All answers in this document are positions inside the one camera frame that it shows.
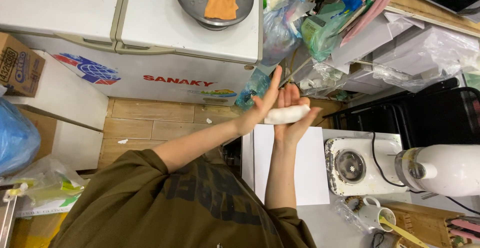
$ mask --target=freezer lid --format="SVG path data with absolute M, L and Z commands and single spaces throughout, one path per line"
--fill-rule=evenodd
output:
M 0 29 L 45 36 L 58 34 L 83 46 L 114 48 L 112 41 L 122 1 L 0 0 L 0 15 L 4 15 L 0 17 Z
M 225 30 L 200 26 L 177 0 L 123 0 L 116 52 L 131 55 L 178 54 L 258 64 L 262 59 L 262 2 Z

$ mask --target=olive green shirt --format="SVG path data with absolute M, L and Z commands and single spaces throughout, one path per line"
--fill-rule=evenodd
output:
M 51 248 L 315 247 L 294 208 L 266 209 L 224 164 L 169 173 L 150 149 L 94 175 Z

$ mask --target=oreo box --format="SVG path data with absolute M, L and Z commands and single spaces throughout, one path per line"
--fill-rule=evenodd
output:
M 0 32 L 0 83 L 5 95 L 35 97 L 45 60 L 13 36 Z

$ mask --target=sanaky logo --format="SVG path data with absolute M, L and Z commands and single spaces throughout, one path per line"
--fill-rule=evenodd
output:
M 152 75 L 144 75 L 143 79 L 149 80 L 149 81 L 162 81 L 165 83 L 176 83 L 176 84 L 187 84 L 187 85 L 196 85 L 196 86 L 201 86 L 201 87 L 208 87 L 216 82 L 207 82 L 207 81 L 198 81 L 198 80 L 188 80 L 188 79 L 180 79 L 180 78 L 171 78 L 167 77 L 166 80 L 165 78 L 161 76 L 154 77 Z

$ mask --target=pink knife handle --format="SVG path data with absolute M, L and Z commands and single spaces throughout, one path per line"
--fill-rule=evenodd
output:
M 480 225 L 474 224 L 474 223 L 471 223 L 471 222 L 467 222 L 465 220 L 455 219 L 455 220 L 452 221 L 452 224 L 454 224 L 455 226 L 459 226 L 459 227 L 463 227 L 463 228 L 466 228 L 466 229 L 470 229 L 470 230 L 473 230 L 473 231 L 480 232 Z
M 457 235 L 457 236 L 460 236 L 460 237 L 467 238 L 467 239 L 480 240 L 480 238 L 475 237 L 473 234 L 463 232 L 463 231 L 460 231 L 460 230 L 457 230 L 457 229 L 450 230 L 450 233 L 452 233 L 453 235 Z

